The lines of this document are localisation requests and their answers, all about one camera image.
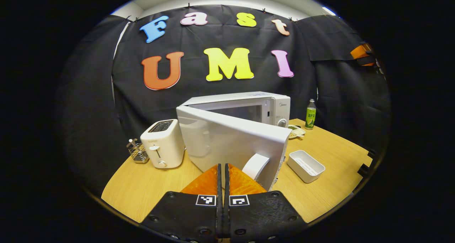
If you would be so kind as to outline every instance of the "bottle label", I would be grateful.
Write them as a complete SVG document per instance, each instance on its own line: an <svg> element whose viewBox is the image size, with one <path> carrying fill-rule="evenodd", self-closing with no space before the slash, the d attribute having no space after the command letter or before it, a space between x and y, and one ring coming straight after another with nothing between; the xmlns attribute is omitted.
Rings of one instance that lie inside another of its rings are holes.
<svg viewBox="0 0 455 243"><path fill-rule="evenodd" d="M316 109L307 108L307 119L305 121L305 127L312 128L314 125L315 118L316 118Z"/></svg>

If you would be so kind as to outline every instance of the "foam letter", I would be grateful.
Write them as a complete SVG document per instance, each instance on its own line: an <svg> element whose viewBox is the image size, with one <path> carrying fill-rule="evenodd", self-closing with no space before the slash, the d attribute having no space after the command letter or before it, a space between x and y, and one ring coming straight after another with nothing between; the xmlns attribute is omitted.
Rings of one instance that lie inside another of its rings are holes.
<svg viewBox="0 0 455 243"><path fill-rule="evenodd" d="M183 52L172 52L166 55L171 62L171 73L169 77L162 80L158 78L159 55L144 59L141 64L144 66L144 84L152 90L160 90L174 86L180 80L180 58Z"/></svg>
<svg viewBox="0 0 455 243"><path fill-rule="evenodd" d="M275 19L275 20L272 20L272 23L275 23L275 26L277 27L277 30L283 34L283 35L289 35L290 33L288 31L286 31L286 29L284 29L284 27L286 26L285 23L282 23L280 19Z"/></svg>
<svg viewBox="0 0 455 243"><path fill-rule="evenodd" d="M283 50L272 50L272 54L275 55L277 62L278 62L278 76L288 78L294 77L294 73L291 72L289 68L288 60L286 59L286 55L288 54L286 51Z"/></svg>
<svg viewBox="0 0 455 243"><path fill-rule="evenodd" d="M237 23L241 26L256 26L255 16L250 13L240 12L237 14Z"/></svg>
<svg viewBox="0 0 455 243"><path fill-rule="evenodd" d="M193 13L188 13L185 15L185 18L183 18L180 23L182 25L197 25L197 26L203 26L206 23L208 23L207 19L207 14L202 13L202 12L193 12Z"/></svg>
<svg viewBox="0 0 455 243"><path fill-rule="evenodd" d="M237 67L237 72L234 76L237 79L252 79L255 75L250 70L248 53L250 53L248 49L237 48L232 52L231 58L228 58L219 48L204 50L204 54L208 55L209 73L206 76L207 81L220 81L223 79L218 67L221 68L228 79L232 77L235 67Z"/></svg>
<svg viewBox="0 0 455 243"><path fill-rule="evenodd" d="M146 25L142 26L139 30L144 30L145 34L147 35L147 43L150 43L157 39L158 37L163 36L164 31L159 31L158 29L166 28L166 23L163 20L169 19L168 16L160 16L159 18L147 23Z"/></svg>

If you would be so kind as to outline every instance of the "blue letter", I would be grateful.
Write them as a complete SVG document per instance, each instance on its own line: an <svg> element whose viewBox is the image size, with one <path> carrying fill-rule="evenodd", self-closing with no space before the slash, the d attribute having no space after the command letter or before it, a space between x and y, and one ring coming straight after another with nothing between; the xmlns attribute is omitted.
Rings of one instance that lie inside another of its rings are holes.
<svg viewBox="0 0 455 243"><path fill-rule="evenodd" d="M164 31L159 31L158 29L166 28L166 23L163 20L169 19L168 16L161 16L150 23L147 23L145 26L142 26L139 30L144 30L147 35L147 43L154 41L156 38L161 37L164 34Z"/></svg>

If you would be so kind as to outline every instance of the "small plate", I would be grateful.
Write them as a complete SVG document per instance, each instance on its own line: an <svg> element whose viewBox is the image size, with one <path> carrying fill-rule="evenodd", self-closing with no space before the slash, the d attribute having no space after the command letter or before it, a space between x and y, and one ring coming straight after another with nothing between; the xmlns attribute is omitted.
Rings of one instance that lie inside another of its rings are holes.
<svg viewBox="0 0 455 243"><path fill-rule="evenodd" d="M292 129L291 134L289 135L289 139L294 139L296 137L299 137L299 136L305 134L305 131L303 129L297 127L296 125L288 125L288 128Z"/></svg>

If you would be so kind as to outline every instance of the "white wall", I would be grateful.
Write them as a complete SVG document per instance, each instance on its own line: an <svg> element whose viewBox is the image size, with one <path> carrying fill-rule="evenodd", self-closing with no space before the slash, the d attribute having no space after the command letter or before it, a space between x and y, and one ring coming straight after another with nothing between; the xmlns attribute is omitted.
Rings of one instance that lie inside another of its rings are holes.
<svg viewBox="0 0 455 243"><path fill-rule="evenodd" d="M144 10L139 5L134 2L129 2L112 12L111 15L118 15L124 18L127 18L129 15L131 15L128 19L134 21L136 17L141 18L141 14L143 12Z"/></svg>
<svg viewBox="0 0 455 243"><path fill-rule="evenodd" d="M170 0L165 3L153 6L149 9L146 9L142 12L139 18L143 18L154 13L158 13L164 10L171 10L180 7L188 6L188 2L191 6L193 5L234 5L248 7L252 9L262 10L265 8L266 12L270 12L275 15L280 15L286 18L291 17L292 20L300 20L309 15L306 15L304 12L293 9L289 6L271 1L271 0Z"/></svg>

